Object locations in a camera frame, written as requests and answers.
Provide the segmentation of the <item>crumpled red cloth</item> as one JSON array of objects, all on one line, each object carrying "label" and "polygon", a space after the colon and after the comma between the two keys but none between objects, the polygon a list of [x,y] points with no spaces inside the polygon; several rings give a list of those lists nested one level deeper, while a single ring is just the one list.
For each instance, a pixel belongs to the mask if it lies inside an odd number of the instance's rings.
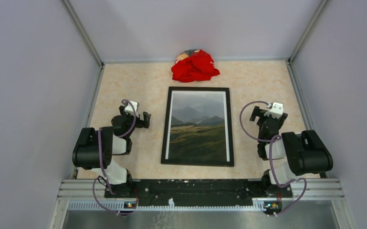
[{"label": "crumpled red cloth", "polygon": [[202,49],[182,52],[171,67],[172,79],[181,83],[209,81],[220,75],[212,56]]}]

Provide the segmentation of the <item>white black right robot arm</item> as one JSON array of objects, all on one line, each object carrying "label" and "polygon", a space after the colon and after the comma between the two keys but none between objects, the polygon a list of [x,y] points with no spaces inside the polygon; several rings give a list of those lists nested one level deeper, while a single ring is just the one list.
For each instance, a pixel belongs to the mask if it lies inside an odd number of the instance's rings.
[{"label": "white black right robot arm", "polygon": [[320,174],[333,168],[333,158],[315,130],[304,130],[299,134],[283,132],[279,134],[287,114],[263,110],[255,106],[250,121],[256,121],[259,128],[257,153],[264,161],[286,159],[274,171],[266,170],[261,178],[261,191],[273,197],[280,191],[280,185],[288,186],[304,174]]}]

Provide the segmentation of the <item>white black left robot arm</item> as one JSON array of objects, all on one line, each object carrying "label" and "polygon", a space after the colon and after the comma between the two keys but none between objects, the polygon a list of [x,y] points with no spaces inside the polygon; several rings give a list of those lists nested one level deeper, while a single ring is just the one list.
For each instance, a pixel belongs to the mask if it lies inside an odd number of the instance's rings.
[{"label": "white black left robot arm", "polygon": [[98,130],[83,128],[75,144],[72,161],[76,167],[96,172],[105,182],[108,198],[129,197],[135,191],[130,172],[121,167],[114,156],[129,155],[132,149],[132,132],[150,127],[151,114],[137,113],[130,106],[120,106],[120,114],[111,120],[110,126]]}]

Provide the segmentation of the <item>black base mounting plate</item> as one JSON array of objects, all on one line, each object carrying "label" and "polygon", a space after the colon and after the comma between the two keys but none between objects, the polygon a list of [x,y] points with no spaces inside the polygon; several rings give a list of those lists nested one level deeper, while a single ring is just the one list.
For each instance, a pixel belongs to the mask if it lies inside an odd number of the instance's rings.
[{"label": "black base mounting plate", "polygon": [[260,179],[137,179],[133,182],[132,196],[116,198],[138,200],[140,207],[166,206],[170,200],[177,207],[251,206],[255,198],[293,197],[290,186],[269,194],[262,189]]}]

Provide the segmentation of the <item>aluminium front rail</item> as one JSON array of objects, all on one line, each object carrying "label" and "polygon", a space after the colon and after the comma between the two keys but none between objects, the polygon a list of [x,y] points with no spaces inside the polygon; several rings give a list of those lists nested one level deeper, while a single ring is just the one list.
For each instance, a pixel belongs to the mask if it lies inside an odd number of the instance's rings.
[{"label": "aluminium front rail", "polygon": [[110,192],[91,179],[64,180],[57,198],[70,209],[115,211],[266,211],[299,201],[342,200],[333,178],[308,178],[285,188],[262,188],[258,179],[141,179],[131,189]]}]

